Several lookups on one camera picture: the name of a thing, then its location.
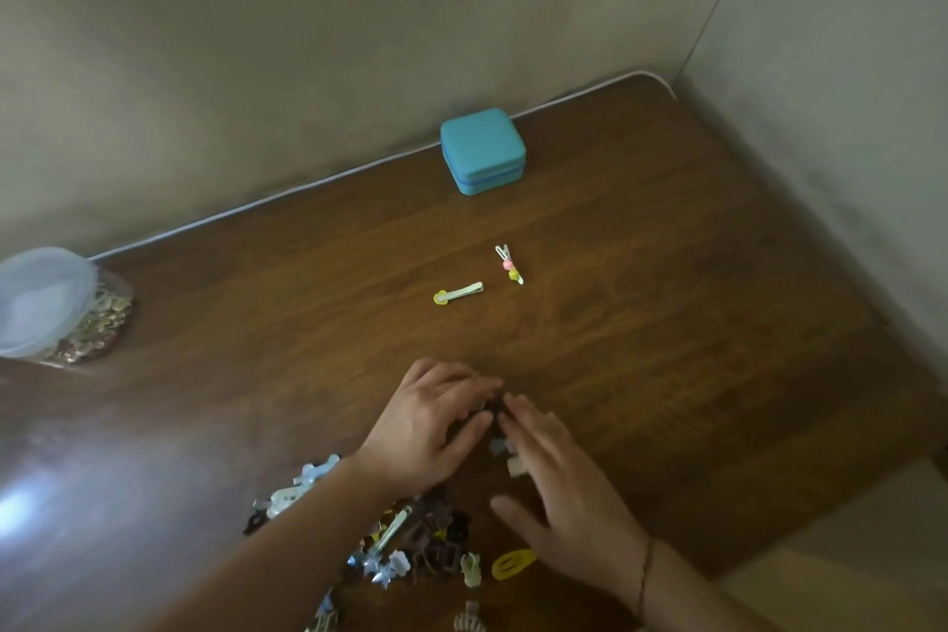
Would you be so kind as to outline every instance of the white wall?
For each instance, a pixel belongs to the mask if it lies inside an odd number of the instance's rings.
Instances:
[[[168,230],[636,67],[715,0],[0,0],[0,257]]]
[[[948,372],[948,0],[720,0],[679,89]]]

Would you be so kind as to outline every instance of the plastic lid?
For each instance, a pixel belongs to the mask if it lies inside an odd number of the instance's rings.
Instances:
[[[63,248],[36,248],[0,263],[0,357],[55,345],[95,298],[96,266]]]

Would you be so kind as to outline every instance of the blue box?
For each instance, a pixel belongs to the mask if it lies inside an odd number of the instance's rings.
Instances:
[[[518,181],[527,157],[514,123],[499,108],[442,123],[441,149],[465,195]]]

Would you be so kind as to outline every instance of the plastic container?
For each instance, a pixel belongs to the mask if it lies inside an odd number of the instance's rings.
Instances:
[[[499,108],[442,123],[441,149],[465,195],[518,181],[526,164],[526,146]]]
[[[132,286],[63,248],[0,263],[0,357],[66,367],[109,351],[135,306]]]

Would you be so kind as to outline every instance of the right hand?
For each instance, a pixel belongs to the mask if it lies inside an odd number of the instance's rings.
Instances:
[[[549,524],[506,495],[491,500],[494,512],[548,566],[634,601],[648,534],[559,418],[524,395],[508,393],[504,403],[513,417],[501,413],[498,422],[536,483]]]

